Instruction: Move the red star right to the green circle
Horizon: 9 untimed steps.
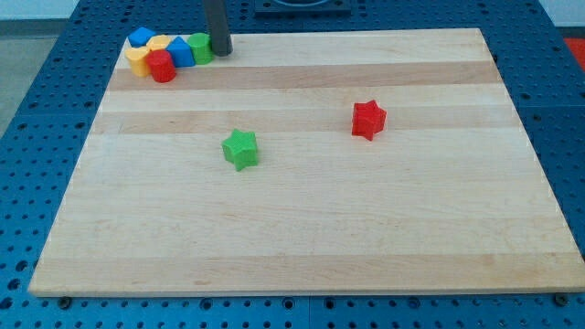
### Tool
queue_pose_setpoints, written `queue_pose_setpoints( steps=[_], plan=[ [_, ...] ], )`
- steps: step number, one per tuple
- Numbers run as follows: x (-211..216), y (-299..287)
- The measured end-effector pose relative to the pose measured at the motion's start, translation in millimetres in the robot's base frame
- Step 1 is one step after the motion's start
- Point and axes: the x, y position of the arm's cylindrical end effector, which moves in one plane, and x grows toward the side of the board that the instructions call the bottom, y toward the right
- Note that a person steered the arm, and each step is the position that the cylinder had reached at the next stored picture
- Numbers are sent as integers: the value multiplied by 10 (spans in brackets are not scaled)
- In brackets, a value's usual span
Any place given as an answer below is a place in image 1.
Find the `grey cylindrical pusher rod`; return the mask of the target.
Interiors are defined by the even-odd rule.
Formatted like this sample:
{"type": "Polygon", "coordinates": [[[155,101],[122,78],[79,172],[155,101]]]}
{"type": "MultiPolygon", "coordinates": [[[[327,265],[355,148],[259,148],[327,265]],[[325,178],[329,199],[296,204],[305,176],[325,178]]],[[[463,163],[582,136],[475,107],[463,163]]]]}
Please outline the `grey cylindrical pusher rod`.
{"type": "Polygon", "coordinates": [[[233,51],[229,21],[224,0],[203,0],[211,48],[215,55],[226,57],[233,51]]]}

